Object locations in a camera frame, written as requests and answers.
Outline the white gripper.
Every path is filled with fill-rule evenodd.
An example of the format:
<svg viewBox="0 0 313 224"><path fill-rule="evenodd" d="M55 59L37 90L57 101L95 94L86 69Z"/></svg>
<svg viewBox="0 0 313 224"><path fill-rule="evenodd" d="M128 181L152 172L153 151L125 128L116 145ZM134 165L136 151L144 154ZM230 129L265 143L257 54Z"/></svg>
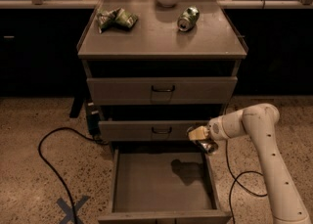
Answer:
<svg viewBox="0 0 313 224"><path fill-rule="evenodd" d="M212 118L208 122L208 128L206 126L199 126L197 128L188 129L188 137L191 141L206 140L209 136L214 141L226 140L228 135L223 128L223 117Z"/></svg>

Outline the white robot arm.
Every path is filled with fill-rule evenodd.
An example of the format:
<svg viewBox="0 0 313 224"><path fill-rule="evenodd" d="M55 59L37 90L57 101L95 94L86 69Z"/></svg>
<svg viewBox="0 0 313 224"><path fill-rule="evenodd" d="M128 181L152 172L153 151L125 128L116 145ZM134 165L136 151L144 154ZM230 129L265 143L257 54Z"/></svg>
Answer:
<svg viewBox="0 0 313 224"><path fill-rule="evenodd" d="M247 135L259 158L270 202L273 224L312 224L305 204L279 152L275 125L280 113L271 104L257 104L212 118L207 125L190 127L188 139L221 141Z"/></svg>

